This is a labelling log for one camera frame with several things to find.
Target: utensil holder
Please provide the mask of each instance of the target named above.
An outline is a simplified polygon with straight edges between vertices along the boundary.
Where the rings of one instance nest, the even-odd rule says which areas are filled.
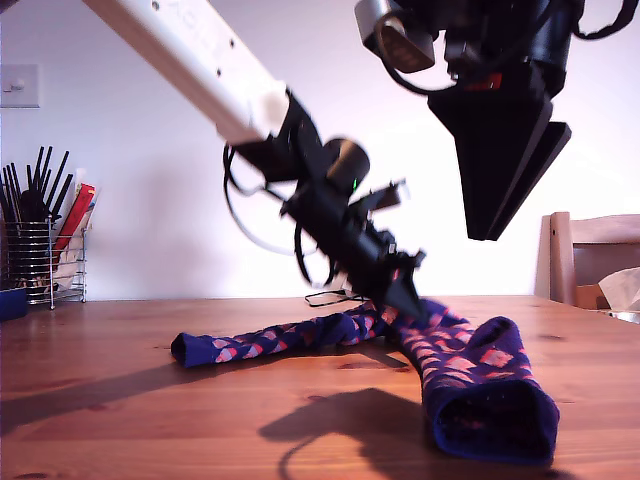
[[[49,304],[52,310],[63,299],[87,300],[86,230],[55,236],[53,228],[51,218],[5,223],[6,284],[26,288],[29,305]],[[68,245],[56,248],[56,242],[63,239]]]

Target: black cable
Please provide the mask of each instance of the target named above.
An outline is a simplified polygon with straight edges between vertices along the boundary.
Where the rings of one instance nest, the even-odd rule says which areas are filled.
[[[293,234],[293,245],[296,252],[296,260],[298,261],[298,267],[300,267],[300,273],[304,279],[312,285],[316,287],[316,285],[311,280],[309,276],[309,272],[307,271],[307,265],[304,263],[305,253],[302,251],[302,226],[299,223],[296,223],[296,231]],[[333,281],[333,277],[336,275],[336,262],[329,259],[329,275],[327,276],[327,280],[324,285],[319,285],[317,288],[326,287]]]
[[[403,19],[409,20],[410,14],[407,11],[392,11],[389,12],[377,21],[375,26],[375,39],[376,46],[378,51],[380,52],[380,56],[382,58],[382,64],[384,65],[385,70],[391,76],[391,78],[400,86],[406,88],[410,92],[413,92],[417,95],[429,96],[432,94],[444,93],[454,88],[464,88],[465,86],[472,85],[484,80],[487,76],[493,73],[496,69],[502,66],[507,60],[511,59],[513,55],[518,53],[522,47],[524,47],[527,43],[531,42],[533,38],[537,35],[542,27],[547,23],[547,21],[551,18],[551,16],[555,13],[557,8],[564,0],[551,0],[549,4],[545,7],[542,14],[538,17],[534,24],[529,27],[529,30],[511,47],[498,55],[494,60],[490,61],[482,65],[476,72],[474,72],[468,79],[462,79],[453,85],[448,87],[444,87],[441,89],[425,89],[414,85],[409,82],[407,79],[403,78],[402,75],[398,73],[398,71],[391,64],[391,59],[389,58],[389,54],[384,46],[384,39],[382,37],[382,29],[384,28],[386,22],[390,19],[396,19],[402,21]]]
[[[319,297],[321,295],[339,295],[342,298],[340,298],[338,300],[334,300],[332,302],[311,303],[311,299],[312,298]],[[367,299],[365,297],[363,297],[362,295],[347,295],[347,292],[344,289],[329,290],[329,291],[326,291],[326,292],[312,293],[311,295],[305,296],[304,300],[307,302],[307,304],[311,308],[329,307],[331,305],[337,305],[339,303],[351,302],[351,301],[354,301],[354,302],[366,302],[367,301]]]
[[[287,250],[287,249],[278,247],[276,245],[271,245],[270,243],[260,239],[259,237],[251,233],[251,231],[249,231],[249,229],[242,223],[242,220],[240,220],[240,217],[238,216],[235,208],[233,208],[233,204],[231,203],[231,197],[229,195],[229,182],[231,182],[234,188],[236,188],[238,192],[245,197],[250,197],[252,195],[255,195],[256,193],[264,192],[283,202],[286,199],[282,197],[280,194],[278,194],[277,192],[271,190],[269,188],[268,183],[266,183],[264,186],[255,187],[253,189],[247,189],[247,188],[241,187],[236,181],[236,179],[234,178],[233,173],[231,172],[231,162],[233,161],[234,155],[235,155],[235,148],[229,147],[229,145],[225,145],[224,153],[223,153],[224,181],[222,183],[222,189],[224,191],[225,201],[227,202],[227,208],[229,209],[229,213],[231,214],[231,217],[233,218],[234,222],[236,223],[240,231],[244,234],[244,236],[247,237],[253,244],[257,245],[258,247],[264,250],[267,250],[269,252],[276,253],[278,255],[284,255],[287,257],[295,256],[296,255],[295,252],[292,252],[291,250]],[[317,251],[317,248],[315,250],[306,252],[305,255],[311,255],[316,251]]]
[[[638,8],[638,3],[639,0],[623,0],[622,7],[620,7],[620,12],[618,12],[618,16],[615,21],[611,25],[607,25],[606,27],[591,33],[584,33],[580,30],[580,18],[582,18],[583,13],[581,11],[580,15],[576,18],[573,33],[576,37],[582,40],[601,40],[613,35],[614,33],[618,33],[631,23],[636,9]]]

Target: wood grain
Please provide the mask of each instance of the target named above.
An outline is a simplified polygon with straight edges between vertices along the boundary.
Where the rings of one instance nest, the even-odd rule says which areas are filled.
[[[562,415],[551,469],[465,461],[422,429],[420,386],[383,342],[184,370],[181,331],[326,315],[298,299],[65,305],[2,325],[3,479],[636,479],[640,327],[533,297],[445,298],[520,326]]]

